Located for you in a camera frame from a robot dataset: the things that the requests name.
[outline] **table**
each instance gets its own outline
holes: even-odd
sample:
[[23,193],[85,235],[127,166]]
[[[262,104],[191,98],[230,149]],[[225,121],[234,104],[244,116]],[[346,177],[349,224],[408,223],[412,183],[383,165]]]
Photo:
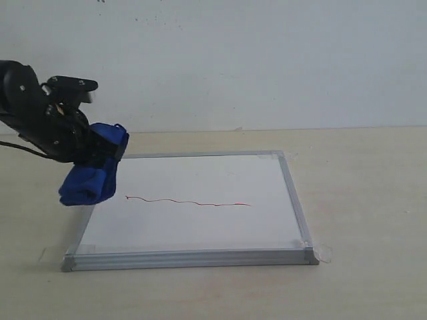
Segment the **table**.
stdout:
[[[320,266],[61,273],[70,165],[0,149],[0,319],[425,319],[427,127],[135,133],[127,153],[284,150]],[[19,142],[17,137],[3,140]]]

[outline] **red marker line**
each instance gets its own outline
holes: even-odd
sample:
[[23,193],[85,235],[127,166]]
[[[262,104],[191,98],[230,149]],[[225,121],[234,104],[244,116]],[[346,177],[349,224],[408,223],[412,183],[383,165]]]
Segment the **red marker line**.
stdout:
[[223,205],[223,204],[216,204],[216,203],[198,203],[195,201],[178,201],[178,200],[173,200],[173,199],[155,199],[155,200],[147,200],[141,197],[129,197],[129,196],[125,196],[127,200],[129,199],[139,199],[145,202],[157,202],[157,201],[172,201],[175,203],[193,203],[195,205],[213,205],[214,207],[225,207],[225,206],[230,206],[230,205],[245,205],[250,207],[250,205],[248,205],[247,203],[230,203],[228,205]]

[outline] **black cable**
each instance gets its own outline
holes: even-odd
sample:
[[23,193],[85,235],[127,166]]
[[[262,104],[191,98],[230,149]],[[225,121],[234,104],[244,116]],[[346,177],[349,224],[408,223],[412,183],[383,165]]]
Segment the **black cable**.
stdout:
[[63,162],[63,161],[60,161],[56,157],[52,157],[51,155],[46,155],[46,154],[38,152],[36,150],[32,150],[31,148],[24,147],[23,145],[17,145],[15,143],[10,143],[10,142],[6,142],[6,141],[0,141],[0,145],[2,145],[4,147],[10,147],[10,148],[15,148],[15,149],[19,149],[19,150],[24,150],[26,152],[30,152],[34,155],[37,155],[37,156],[45,158],[45,159],[51,159],[51,160]]

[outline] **blue cloth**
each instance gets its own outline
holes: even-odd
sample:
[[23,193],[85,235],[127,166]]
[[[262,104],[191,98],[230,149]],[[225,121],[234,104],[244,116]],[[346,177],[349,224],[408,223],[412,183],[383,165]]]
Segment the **blue cloth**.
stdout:
[[[121,145],[123,151],[127,147],[129,134],[121,125],[94,123],[91,129],[109,142]],[[68,207],[95,205],[113,197],[119,161],[115,157],[106,157],[102,168],[74,165],[59,188],[60,202]]]

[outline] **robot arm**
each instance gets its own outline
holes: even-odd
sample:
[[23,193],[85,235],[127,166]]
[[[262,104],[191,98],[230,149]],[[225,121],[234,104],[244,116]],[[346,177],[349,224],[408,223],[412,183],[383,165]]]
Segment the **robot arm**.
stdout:
[[96,81],[62,76],[40,85],[30,66],[0,60],[0,121],[46,158],[102,167],[106,157],[119,161],[124,149],[92,130],[79,110],[97,88]]

